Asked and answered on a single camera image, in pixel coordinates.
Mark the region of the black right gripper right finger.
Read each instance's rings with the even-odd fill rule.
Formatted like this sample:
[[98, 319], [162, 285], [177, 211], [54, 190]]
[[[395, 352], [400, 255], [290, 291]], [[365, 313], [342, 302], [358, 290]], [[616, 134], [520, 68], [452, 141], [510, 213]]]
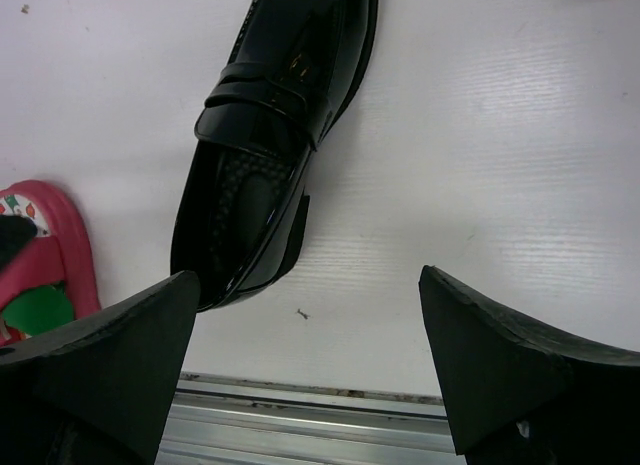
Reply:
[[638, 463], [638, 353], [548, 325], [433, 266], [419, 292], [454, 448], [467, 463]]

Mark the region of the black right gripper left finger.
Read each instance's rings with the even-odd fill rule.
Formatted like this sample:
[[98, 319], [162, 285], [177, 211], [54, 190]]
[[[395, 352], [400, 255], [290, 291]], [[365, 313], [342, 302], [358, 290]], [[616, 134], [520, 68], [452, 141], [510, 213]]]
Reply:
[[192, 272], [1, 350], [4, 464], [152, 464], [194, 327]]

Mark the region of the black loafer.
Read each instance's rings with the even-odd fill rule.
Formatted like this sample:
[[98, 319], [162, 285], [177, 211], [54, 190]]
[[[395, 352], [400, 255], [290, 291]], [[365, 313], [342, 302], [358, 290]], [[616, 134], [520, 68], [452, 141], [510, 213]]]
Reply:
[[206, 98], [171, 244], [200, 311], [248, 299], [296, 264], [309, 166], [356, 95], [379, 0], [252, 0]]

